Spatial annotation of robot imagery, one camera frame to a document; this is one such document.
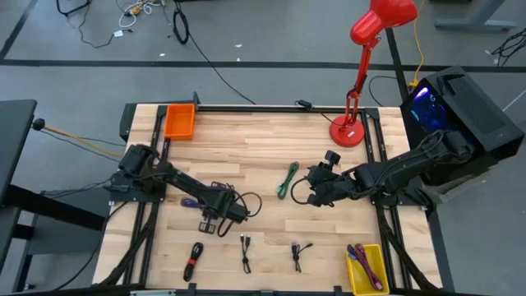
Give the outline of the orange plastic basket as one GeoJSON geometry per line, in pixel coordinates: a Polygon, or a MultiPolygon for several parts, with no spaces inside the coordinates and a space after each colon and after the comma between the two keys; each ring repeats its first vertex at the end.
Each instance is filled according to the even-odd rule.
{"type": "Polygon", "coordinates": [[[165,137],[171,140],[191,140],[195,115],[194,104],[170,104],[165,119],[165,137]]]}

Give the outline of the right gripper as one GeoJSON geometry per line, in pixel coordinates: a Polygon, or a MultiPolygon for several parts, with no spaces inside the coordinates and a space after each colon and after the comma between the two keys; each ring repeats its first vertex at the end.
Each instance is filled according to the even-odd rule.
{"type": "Polygon", "coordinates": [[[307,180],[320,183],[320,192],[312,193],[307,198],[307,203],[312,206],[334,206],[335,201],[343,199],[358,199],[357,183],[349,173],[342,173],[330,177],[330,171],[324,166],[311,166],[308,168],[307,180]]]}

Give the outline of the black glowing computer tower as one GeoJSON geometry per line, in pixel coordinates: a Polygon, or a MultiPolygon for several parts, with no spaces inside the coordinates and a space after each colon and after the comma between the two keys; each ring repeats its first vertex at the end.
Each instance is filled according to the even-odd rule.
{"type": "Polygon", "coordinates": [[[416,148],[436,130],[461,132],[474,147],[464,164],[438,164],[421,175],[439,186],[482,173],[517,154],[524,132],[491,100],[462,67],[448,67],[420,80],[400,105],[409,145],[416,148]]]}

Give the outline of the black aluminium table frame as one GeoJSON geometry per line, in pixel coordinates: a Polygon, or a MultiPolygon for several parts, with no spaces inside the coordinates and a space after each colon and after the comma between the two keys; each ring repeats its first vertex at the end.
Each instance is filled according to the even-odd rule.
{"type": "MultiPolygon", "coordinates": [[[[397,80],[397,83],[399,85],[399,91],[402,99],[406,101],[408,99],[408,90],[407,86],[405,85],[405,78],[404,73],[402,70],[402,63],[400,61],[399,57],[399,51],[395,40],[395,34],[393,32],[393,29],[386,29],[386,38],[389,44],[390,54],[393,58],[394,63],[394,72],[395,72],[395,79],[397,80]]],[[[152,136],[153,141],[153,149],[155,150],[155,147],[157,145],[158,139],[159,139],[159,131],[160,131],[160,123],[163,118],[166,118],[167,113],[167,107],[168,104],[175,104],[175,103],[181,103],[181,102],[161,102],[160,105],[157,107],[157,115],[155,118],[155,126],[154,126],[154,134],[152,136]]],[[[130,103],[126,104],[124,111],[122,113],[122,117],[120,120],[120,126],[119,126],[119,136],[125,141],[128,141],[130,130],[132,127],[132,120],[135,116],[136,112],[136,106],[138,103],[130,103]]],[[[385,146],[383,142],[383,136],[381,136],[381,128],[380,128],[380,115],[374,115],[374,112],[377,112],[378,108],[361,108],[358,110],[358,112],[361,114],[363,118],[365,118],[364,114],[369,114],[372,117],[374,117],[375,121],[375,128],[376,128],[376,137],[378,140],[378,146],[384,155],[386,155],[385,152],[385,146]]],[[[220,113],[316,113],[314,111],[309,111],[305,107],[299,106],[299,105],[293,105],[293,106],[285,106],[285,105],[261,105],[261,104],[249,104],[249,105],[204,105],[200,104],[198,111],[202,112],[220,112],[220,113]]],[[[366,143],[369,143],[370,135],[371,133],[367,130],[368,127],[366,127],[366,143]]],[[[372,160],[372,150],[370,143],[367,144],[367,153],[368,156],[371,156],[372,160]]],[[[153,243],[153,236],[154,236],[154,222],[157,221],[158,213],[154,210],[153,218],[148,219],[146,226],[141,229],[141,223],[143,219],[144,209],[146,202],[150,202],[153,204],[154,208],[159,208],[159,203],[161,201],[161,197],[164,197],[165,195],[165,188],[166,185],[163,185],[163,188],[161,190],[160,196],[156,196],[157,193],[151,193],[150,195],[146,195],[144,201],[133,201],[130,199],[130,197],[133,197],[135,193],[132,191],[135,189],[127,189],[127,191],[119,191],[117,190],[115,193],[110,194],[110,205],[113,201],[133,201],[138,202],[138,211],[136,214],[136,222],[134,222],[134,228],[132,231],[131,236],[131,246],[129,247],[129,250],[125,253],[123,259],[117,264],[117,267],[113,268],[113,270],[110,272],[109,276],[102,280],[102,284],[97,284],[100,286],[110,286],[110,285],[116,285],[118,280],[124,275],[124,284],[122,286],[128,286],[132,285],[130,284],[131,280],[131,274],[133,272],[133,266],[134,262],[136,260],[136,253],[139,250],[139,247],[141,244],[146,241],[146,250],[144,251],[145,259],[147,259],[146,263],[141,263],[141,276],[139,279],[139,284],[142,284],[142,288],[145,286],[146,281],[146,275],[148,273],[148,266],[149,266],[149,260],[150,260],[150,254],[151,250],[149,247],[151,247],[151,244],[153,243]]],[[[437,288],[435,285],[433,285],[426,277],[425,275],[417,268],[416,264],[413,262],[413,259],[410,258],[410,256],[407,254],[407,252],[404,249],[404,243],[403,243],[403,235],[402,230],[399,222],[399,215],[397,214],[397,205],[394,206],[388,206],[387,210],[391,212],[391,219],[394,223],[394,232],[393,229],[390,226],[387,226],[387,220],[385,218],[385,214],[383,213],[383,210],[385,208],[381,208],[381,202],[375,201],[373,202],[373,205],[376,207],[376,215],[379,221],[379,227],[381,231],[381,241],[382,244],[385,244],[386,246],[391,244],[391,246],[395,249],[395,251],[398,254],[400,265],[402,268],[402,277],[404,280],[404,289],[396,288],[395,284],[390,284],[390,287],[402,291],[402,294],[405,294],[406,296],[409,295],[418,295],[418,294],[426,294],[431,295],[431,292],[437,293],[439,296],[445,296],[447,293],[443,289],[437,288]],[[409,283],[409,275],[413,277],[417,285],[420,289],[410,289],[408,288],[411,284],[409,283]]]]}

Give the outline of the black desk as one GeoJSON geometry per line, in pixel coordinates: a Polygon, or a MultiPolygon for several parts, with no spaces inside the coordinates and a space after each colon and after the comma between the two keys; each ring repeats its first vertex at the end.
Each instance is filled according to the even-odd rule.
{"type": "Polygon", "coordinates": [[[32,227],[18,223],[23,210],[96,231],[104,226],[101,215],[12,184],[36,105],[34,99],[0,101],[0,274],[12,239],[34,234],[32,227]]]}

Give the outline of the yellow plastic bin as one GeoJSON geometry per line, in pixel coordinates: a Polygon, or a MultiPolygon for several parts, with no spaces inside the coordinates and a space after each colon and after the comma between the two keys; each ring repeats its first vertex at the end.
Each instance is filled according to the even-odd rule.
{"type": "Polygon", "coordinates": [[[351,290],[355,296],[384,296],[390,293],[381,247],[348,245],[346,262],[351,290]]]}

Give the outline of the red desk lamp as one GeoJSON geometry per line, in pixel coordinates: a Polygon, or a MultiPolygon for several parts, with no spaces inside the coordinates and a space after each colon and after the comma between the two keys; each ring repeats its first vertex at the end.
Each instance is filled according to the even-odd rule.
{"type": "Polygon", "coordinates": [[[367,79],[372,50],[381,40],[380,33],[405,25],[417,15],[413,0],[371,0],[367,12],[351,28],[350,39],[362,47],[362,54],[356,81],[346,94],[345,113],[330,124],[330,137],[339,146],[357,146],[365,136],[364,126],[357,120],[358,102],[367,79]]]}

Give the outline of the grey desk foot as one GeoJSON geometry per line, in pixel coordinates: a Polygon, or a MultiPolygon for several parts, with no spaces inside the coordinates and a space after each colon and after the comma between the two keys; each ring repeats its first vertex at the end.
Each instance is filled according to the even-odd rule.
{"type": "Polygon", "coordinates": [[[443,30],[509,31],[518,26],[514,21],[491,20],[505,0],[486,0],[482,8],[470,18],[437,20],[435,27],[443,30]]]}

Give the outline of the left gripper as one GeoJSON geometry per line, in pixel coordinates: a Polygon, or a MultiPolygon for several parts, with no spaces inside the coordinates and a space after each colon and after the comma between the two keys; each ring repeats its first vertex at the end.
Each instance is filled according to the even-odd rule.
{"type": "MultiPolygon", "coordinates": [[[[207,192],[203,197],[203,216],[206,219],[217,220],[226,218],[241,224],[247,219],[247,209],[235,200],[235,193],[231,190],[218,190],[207,192]]],[[[212,223],[200,222],[199,231],[202,233],[215,233],[216,226],[212,223]]]]}

